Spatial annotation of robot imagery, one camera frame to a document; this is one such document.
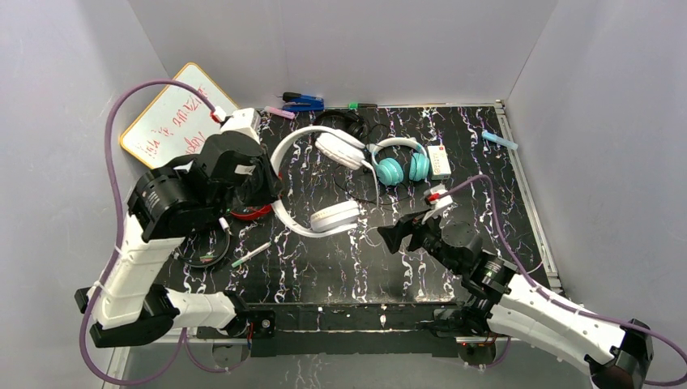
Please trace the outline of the small black headphones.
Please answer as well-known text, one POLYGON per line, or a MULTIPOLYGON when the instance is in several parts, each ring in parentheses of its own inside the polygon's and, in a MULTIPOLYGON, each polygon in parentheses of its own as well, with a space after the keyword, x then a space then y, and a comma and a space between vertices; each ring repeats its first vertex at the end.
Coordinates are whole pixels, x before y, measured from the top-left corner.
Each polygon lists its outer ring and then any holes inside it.
POLYGON ((317 115, 311 125, 331 129, 315 140, 316 148, 327 158, 350 170, 364 169, 378 178, 369 146, 362 142, 369 133, 369 124, 362 116, 352 110, 327 110, 317 115))

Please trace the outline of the black and white headphones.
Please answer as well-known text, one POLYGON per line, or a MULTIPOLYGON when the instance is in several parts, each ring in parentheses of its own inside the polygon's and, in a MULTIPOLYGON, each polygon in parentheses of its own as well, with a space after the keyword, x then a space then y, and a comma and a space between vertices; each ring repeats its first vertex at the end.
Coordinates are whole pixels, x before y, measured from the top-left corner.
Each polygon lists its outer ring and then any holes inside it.
POLYGON ((231 246, 231 229, 228 219, 220 217, 213 226, 192 233, 184 239, 170 258, 192 268, 204 269, 221 262, 231 246))

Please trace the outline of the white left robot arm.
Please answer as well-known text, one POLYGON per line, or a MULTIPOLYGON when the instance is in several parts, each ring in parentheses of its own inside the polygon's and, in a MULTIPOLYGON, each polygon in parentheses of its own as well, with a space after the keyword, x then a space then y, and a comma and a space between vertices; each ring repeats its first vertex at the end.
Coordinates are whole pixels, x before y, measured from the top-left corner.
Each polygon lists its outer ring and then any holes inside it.
POLYGON ((156 277, 189 236, 218 223, 234 205, 273 203, 280 189, 267 148, 237 131, 212 135, 200 153, 147 171, 130 193, 101 278, 75 294, 94 345, 140 346, 176 328, 242 325, 248 308, 236 293, 181 293, 156 277))

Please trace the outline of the red headphones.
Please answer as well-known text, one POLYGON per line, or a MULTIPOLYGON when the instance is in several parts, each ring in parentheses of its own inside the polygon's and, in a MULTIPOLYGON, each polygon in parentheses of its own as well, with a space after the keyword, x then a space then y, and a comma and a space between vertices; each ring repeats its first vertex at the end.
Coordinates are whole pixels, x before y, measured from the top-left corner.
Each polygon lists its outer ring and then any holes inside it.
POLYGON ((272 212, 272 204, 260 204, 261 175, 248 177, 237 188, 236 198, 228 206, 228 214, 238 220, 252 221, 272 212))

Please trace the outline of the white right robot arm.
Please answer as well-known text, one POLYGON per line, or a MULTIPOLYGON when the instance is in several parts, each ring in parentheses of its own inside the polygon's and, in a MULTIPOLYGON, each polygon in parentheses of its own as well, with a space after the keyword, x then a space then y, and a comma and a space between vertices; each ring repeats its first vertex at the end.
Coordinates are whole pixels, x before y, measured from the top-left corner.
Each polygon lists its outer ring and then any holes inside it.
POLYGON ((483 247, 481 236, 465 222, 441 225, 423 213, 400 218, 378 233, 392 253, 405 237, 408 250, 425 250, 460 279, 470 297, 454 309, 436 310, 428 327, 437 335, 518 338, 591 377, 598 388, 641 388, 653 359, 644 323, 606 323, 589 311, 561 308, 565 298, 542 297, 541 284, 530 285, 518 268, 483 247))

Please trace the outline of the white beige headphones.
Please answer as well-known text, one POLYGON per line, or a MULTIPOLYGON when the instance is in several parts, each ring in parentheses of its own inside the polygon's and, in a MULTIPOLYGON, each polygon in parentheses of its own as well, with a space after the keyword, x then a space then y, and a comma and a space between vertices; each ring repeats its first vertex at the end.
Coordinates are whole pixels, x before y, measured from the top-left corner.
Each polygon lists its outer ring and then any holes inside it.
POLYGON ((274 241, 362 234, 380 192, 361 140, 330 126, 306 125, 268 135, 267 145, 285 184, 273 203, 274 241))

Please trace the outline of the small white labelled box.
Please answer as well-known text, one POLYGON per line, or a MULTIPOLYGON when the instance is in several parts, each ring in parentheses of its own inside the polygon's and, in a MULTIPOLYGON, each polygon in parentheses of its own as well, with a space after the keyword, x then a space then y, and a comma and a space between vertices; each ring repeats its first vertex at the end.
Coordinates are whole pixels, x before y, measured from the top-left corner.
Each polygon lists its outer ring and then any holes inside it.
POLYGON ((452 174, 447 149, 443 145, 430 145, 427 147, 430 161, 430 177, 432 180, 446 180, 452 174))

